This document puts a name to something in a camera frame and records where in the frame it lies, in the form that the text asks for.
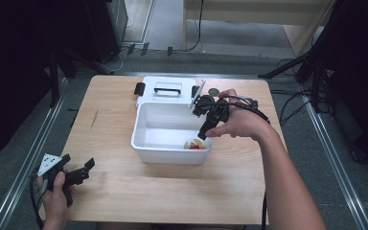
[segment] wooden table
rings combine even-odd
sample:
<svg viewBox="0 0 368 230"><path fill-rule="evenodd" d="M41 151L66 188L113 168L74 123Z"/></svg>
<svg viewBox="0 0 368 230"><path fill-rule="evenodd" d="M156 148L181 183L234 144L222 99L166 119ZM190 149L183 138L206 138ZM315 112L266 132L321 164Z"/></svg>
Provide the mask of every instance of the wooden table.
<svg viewBox="0 0 368 230"><path fill-rule="evenodd" d="M250 138L216 138L202 165L141 161L130 139L137 110L133 91L142 79L92 79L63 151L71 156L69 170L91 157L96 162L90 178L77 186L71 220L260 224L264 173L260 148ZM207 79L201 95L212 87L233 87L258 100L283 137L265 81Z"/></svg>
<svg viewBox="0 0 368 230"><path fill-rule="evenodd" d="M187 49L187 19L199 19L201 1L184 0L183 50ZM280 24L299 57L319 26L328 22L335 0L208 0L202 20Z"/></svg>

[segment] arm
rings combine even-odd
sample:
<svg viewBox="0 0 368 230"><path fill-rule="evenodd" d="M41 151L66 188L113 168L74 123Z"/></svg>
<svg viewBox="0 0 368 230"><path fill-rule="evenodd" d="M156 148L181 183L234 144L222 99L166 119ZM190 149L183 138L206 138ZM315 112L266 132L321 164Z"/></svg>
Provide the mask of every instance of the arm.
<svg viewBox="0 0 368 230"><path fill-rule="evenodd" d="M67 207L67 200L62 185L65 181L64 172L59 172L54 182L53 191L47 191L43 195L43 205L46 211L46 221L43 230L59 230L64 229L70 217ZM41 191L43 185L43 178L37 178L38 188Z"/></svg>
<svg viewBox="0 0 368 230"><path fill-rule="evenodd" d="M218 96L226 98L228 95L236 95L236 91L226 90ZM259 143L264 164L267 212L273 229L326 229L310 192L271 125L252 112L231 106L228 122L206 132L208 137L222 134L251 137Z"/></svg>

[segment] white object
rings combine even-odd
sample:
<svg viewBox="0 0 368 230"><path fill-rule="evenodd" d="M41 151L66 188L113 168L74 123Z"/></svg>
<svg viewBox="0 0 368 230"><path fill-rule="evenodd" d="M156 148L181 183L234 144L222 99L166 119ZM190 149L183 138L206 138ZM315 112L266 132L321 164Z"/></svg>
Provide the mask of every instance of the white object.
<svg viewBox="0 0 368 230"><path fill-rule="evenodd" d="M43 156L43 160L41 161L40 168L38 169L38 176L45 174L47 171L52 169L58 162L61 161L60 156L54 156L45 153Z"/></svg>
<svg viewBox="0 0 368 230"><path fill-rule="evenodd" d="M188 107L196 81L145 77L144 83L145 93L138 100L131 138L131 145L141 160L147 163L202 164L213 143L210 138L202 141L197 137L205 116L198 118ZM154 87L160 84L181 87L181 93L154 92ZM184 149L185 143L195 138L203 142L205 149Z"/></svg>
<svg viewBox="0 0 368 230"><path fill-rule="evenodd" d="M196 98L199 96L199 94L201 93L202 89L204 88L204 84L205 84L206 80L202 80L201 85L199 86L198 90L196 91L193 99L191 100L191 103L189 105L189 108L193 108L194 103L196 102Z"/></svg>

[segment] metal frame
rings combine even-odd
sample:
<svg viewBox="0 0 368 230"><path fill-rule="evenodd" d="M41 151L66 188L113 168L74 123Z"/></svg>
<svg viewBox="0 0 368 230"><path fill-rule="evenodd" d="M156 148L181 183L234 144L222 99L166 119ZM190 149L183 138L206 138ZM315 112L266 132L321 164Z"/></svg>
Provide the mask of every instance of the metal frame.
<svg viewBox="0 0 368 230"><path fill-rule="evenodd" d="M299 84L301 90L306 90L307 87L304 84ZM304 103L308 102L310 99L307 96L303 97ZM327 129L322 122L321 116L319 116L312 106L308 103L306 106L309 112L310 119L312 120L313 126L318 134L319 140L324 147L327 154L328 160L330 161L331 167L333 168L333 174L339 184L342 194L345 196L346 203L351 210L352 216L356 223L357 229L368 229L368 216L363 208L363 204L357 194L354 184L351 178L346 173L342 162L339 159L336 148L334 147L333 141L328 134Z"/></svg>
<svg viewBox="0 0 368 230"><path fill-rule="evenodd" d="M154 0L150 0L150 6L149 6L149 10L147 11L146 22L142 30L140 41L124 41L125 44L136 44L136 45L145 44L146 36L148 34L149 23L150 23L152 14L153 14L153 9L154 9Z"/></svg>
<svg viewBox="0 0 368 230"><path fill-rule="evenodd" d="M64 78L60 86L60 92L62 92L62 94L59 97L57 103L50 108L43 122L43 125L36 135L34 142L29 150L29 153L27 154L23 162L23 165L21 166L16 178L11 184L11 188L8 190L4 198L4 201L0 208L0 229L7 228L8 222L11 219L17 201L19 201L22 192L29 182L29 175L33 170L33 166L35 165L37 158L40 155L41 149L43 148L44 143L46 142L46 139L53 126L53 123L55 122L56 117L61 109L67 93L68 86L68 80Z"/></svg>
<svg viewBox="0 0 368 230"><path fill-rule="evenodd" d="M285 82L295 83L294 77L291 76L277 76L273 79L263 80L258 75L226 75L226 74L193 74L193 73L147 73L147 72L124 72L118 73L119 76L157 76L157 77L171 77L171 78L195 78L195 79L234 79L234 80L261 80L267 82Z"/></svg>

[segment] finger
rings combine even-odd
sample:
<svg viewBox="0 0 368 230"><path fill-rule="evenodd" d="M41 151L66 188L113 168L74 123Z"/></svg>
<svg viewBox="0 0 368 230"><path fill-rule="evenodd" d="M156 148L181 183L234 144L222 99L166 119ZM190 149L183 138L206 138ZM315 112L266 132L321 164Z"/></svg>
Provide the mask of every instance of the finger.
<svg viewBox="0 0 368 230"><path fill-rule="evenodd" d="M209 129L207 132L205 132L205 136L207 137L218 137L223 134L229 133L226 124L223 124L222 126L217 126L214 128Z"/></svg>
<svg viewBox="0 0 368 230"><path fill-rule="evenodd" d="M41 188L43 187L43 176L38 176L36 179L38 190L41 191Z"/></svg>
<svg viewBox="0 0 368 230"><path fill-rule="evenodd" d="M237 95L235 89L227 89L218 94L219 98L227 98L229 95Z"/></svg>
<svg viewBox="0 0 368 230"><path fill-rule="evenodd" d="M76 193L76 187L75 186L72 185L72 186L69 187L69 189L70 189L71 195L74 195Z"/></svg>
<svg viewBox="0 0 368 230"><path fill-rule="evenodd" d="M65 182L65 174L64 172L59 172L56 175L56 179L53 184L53 193L59 193L59 192L62 193L62 185L64 184L64 182Z"/></svg>

